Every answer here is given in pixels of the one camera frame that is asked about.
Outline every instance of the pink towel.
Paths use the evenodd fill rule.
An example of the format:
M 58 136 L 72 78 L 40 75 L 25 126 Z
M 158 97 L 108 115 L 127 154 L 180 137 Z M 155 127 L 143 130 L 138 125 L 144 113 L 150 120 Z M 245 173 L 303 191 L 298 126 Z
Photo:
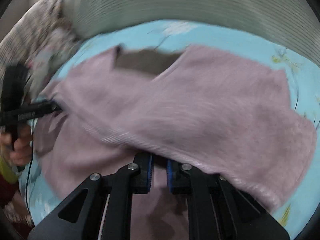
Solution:
M 190 46 L 154 77 L 115 68 L 121 54 L 116 47 L 92 57 L 43 92 L 65 110 L 39 119 L 35 129 L 42 173 L 60 197 L 93 172 L 108 175 L 130 163 L 132 148 L 221 173 L 269 211 L 294 192 L 312 160 L 316 131 L 290 108 L 284 71 Z M 132 232 L 134 239 L 154 235 L 151 220 L 167 226 L 175 219 L 184 233 L 174 239 L 188 231 L 173 215 L 165 180 L 156 167 L 152 200 L 134 197 L 132 228 L 145 227 Z

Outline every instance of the red fabric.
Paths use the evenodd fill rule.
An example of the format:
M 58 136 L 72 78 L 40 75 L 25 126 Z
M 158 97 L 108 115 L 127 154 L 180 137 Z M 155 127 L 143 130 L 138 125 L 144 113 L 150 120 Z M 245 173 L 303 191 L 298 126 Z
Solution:
M 0 207 L 4 208 L 13 198 L 14 193 L 19 189 L 18 182 L 9 184 L 0 174 Z
M 18 224 L 18 223 L 12 223 L 15 230 L 22 236 L 24 239 L 28 238 L 28 235 L 30 231 L 32 230 L 31 227 L 24 225 L 24 224 Z

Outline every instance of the wire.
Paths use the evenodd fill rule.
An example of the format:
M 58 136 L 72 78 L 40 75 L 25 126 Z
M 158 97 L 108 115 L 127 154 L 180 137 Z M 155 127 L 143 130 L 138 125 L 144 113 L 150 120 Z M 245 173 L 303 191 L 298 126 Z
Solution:
M 28 81 L 30 80 L 30 78 L 31 78 L 31 75 L 28 77 L 28 79 L 27 79 L 27 81 L 26 81 L 26 84 L 28 84 Z
M 34 131 L 34 128 L 35 128 L 35 120 L 33 119 L 32 120 L 32 133 Z M 27 193 L 28 193 L 28 184 L 29 184 L 29 176 L 30 176 L 30 171 L 31 171 L 31 165 L 32 165 L 32 161 L 33 161 L 33 144 L 34 144 L 34 138 L 33 138 L 32 145 L 31 145 L 32 154 L 31 154 L 31 161 L 30 161 L 29 169 L 28 169 L 27 182 L 26 182 L 26 191 L 25 191 L 26 206 L 27 206 L 27 210 L 28 210 L 30 215 L 31 215 L 31 213 L 30 213 L 30 209 L 29 209 L 29 205 L 28 205 Z

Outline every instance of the bed sheet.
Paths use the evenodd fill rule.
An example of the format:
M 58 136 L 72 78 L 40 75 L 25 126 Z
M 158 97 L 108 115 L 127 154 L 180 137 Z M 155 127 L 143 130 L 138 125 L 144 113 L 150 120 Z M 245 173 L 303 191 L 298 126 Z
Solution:
M 283 46 L 250 33 L 219 26 L 160 20 L 97 35 L 86 41 L 54 78 L 65 77 L 71 68 L 83 60 L 118 44 L 127 49 L 158 48 L 173 52 L 195 43 L 228 50 L 273 69 L 284 69 L 288 77 L 292 108 L 310 119 L 319 134 L 320 68 Z M 273 214 L 273 217 L 288 231 L 291 239 L 304 228 L 320 202 L 319 165 L 320 147 L 317 140 L 315 156 L 304 180 L 287 203 Z M 28 167 L 19 180 L 22 193 L 25 191 L 27 170 Z M 27 196 L 35 225 L 60 203 L 42 177 L 36 159 L 31 167 Z

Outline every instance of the bolt head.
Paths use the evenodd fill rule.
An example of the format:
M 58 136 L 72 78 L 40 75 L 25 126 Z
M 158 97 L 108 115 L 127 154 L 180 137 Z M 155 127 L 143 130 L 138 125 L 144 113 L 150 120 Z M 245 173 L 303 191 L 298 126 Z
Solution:
M 137 163 L 130 163 L 130 164 L 128 165 L 128 169 L 131 170 L 131 171 L 134 171 L 134 170 L 137 169 L 137 168 L 138 168 Z
M 90 175 L 90 179 L 95 181 L 95 180 L 98 180 L 100 179 L 100 174 L 99 173 L 93 173 Z
M 181 168 L 182 168 L 184 171 L 189 171 L 189 170 L 192 169 L 192 166 L 191 166 L 190 164 L 185 163 L 185 164 L 183 164 L 183 165 L 181 166 Z

